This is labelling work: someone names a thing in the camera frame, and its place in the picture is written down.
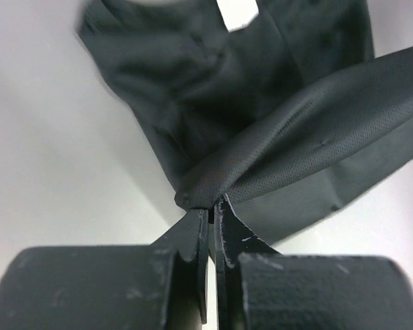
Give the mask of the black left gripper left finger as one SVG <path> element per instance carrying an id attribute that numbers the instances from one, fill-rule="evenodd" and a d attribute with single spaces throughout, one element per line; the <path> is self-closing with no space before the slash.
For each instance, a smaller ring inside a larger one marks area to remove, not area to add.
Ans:
<path id="1" fill-rule="evenodd" d="M 208 235 L 191 210 L 150 245 L 23 250 L 0 281 L 0 329 L 200 329 Z"/>

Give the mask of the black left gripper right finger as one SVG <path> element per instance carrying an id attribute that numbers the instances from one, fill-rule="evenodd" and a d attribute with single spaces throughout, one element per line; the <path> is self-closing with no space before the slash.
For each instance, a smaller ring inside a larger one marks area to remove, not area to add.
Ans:
<path id="1" fill-rule="evenodd" d="M 214 208 L 219 329 L 413 329 L 413 289 L 380 256 L 284 255 Z"/>

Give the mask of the black t shirt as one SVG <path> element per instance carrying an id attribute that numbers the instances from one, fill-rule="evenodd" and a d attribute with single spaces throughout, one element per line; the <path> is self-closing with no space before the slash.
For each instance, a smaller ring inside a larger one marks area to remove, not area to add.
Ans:
<path id="1" fill-rule="evenodd" d="M 376 57 L 365 1 L 90 1 L 78 35 L 184 210 L 222 195 L 273 244 L 413 159 L 413 47 Z"/>

